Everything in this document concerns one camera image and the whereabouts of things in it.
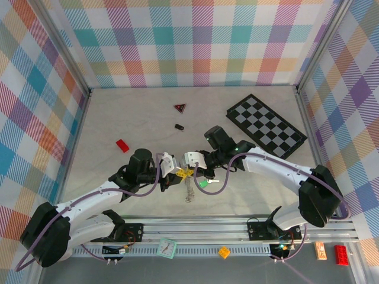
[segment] red toy block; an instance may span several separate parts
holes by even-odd
[[[116,142],[119,148],[125,153],[129,151],[129,146],[124,142],[124,140],[120,139]]]
[[[348,253],[345,246],[334,246],[336,250],[336,262],[338,265],[349,265]]]

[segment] plaid wall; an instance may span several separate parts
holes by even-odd
[[[85,97],[27,0],[0,7],[0,283],[14,284],[18,240],[54,202]]]
[[[102,88],[291,85],[338,2],[44,0]]]
[[[379,0],[355,0],[305,91],[323,158],[379,281]]]

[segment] yellow object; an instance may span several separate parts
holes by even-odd
[[[176,174],[177,176],[180,176],[180,177],[182,178],[182,181],[183,181],[185,178],[193,176],[193,174],[194,174],[194,170],[184,170],[184,169],[180,169],[180,170],[178,170],[175,174]]]
[[[222,247],[221,250],[219,250],[219,255],[223,259],[226,259],[230,255],[230,250],[227,247]]]

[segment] chessboard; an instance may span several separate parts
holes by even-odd
[[[227,110],[233,121],[260,148],[286,159],[307,137],[254,95],[249,95]]]

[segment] red triangle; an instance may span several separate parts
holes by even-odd
[[[181,105],[174,105],[174,108],[178,111],[178,112],[180,112],[181,114],[184,112],[184,109],[185,109],[185,106],[186,106],[187,104],[181,104]]]

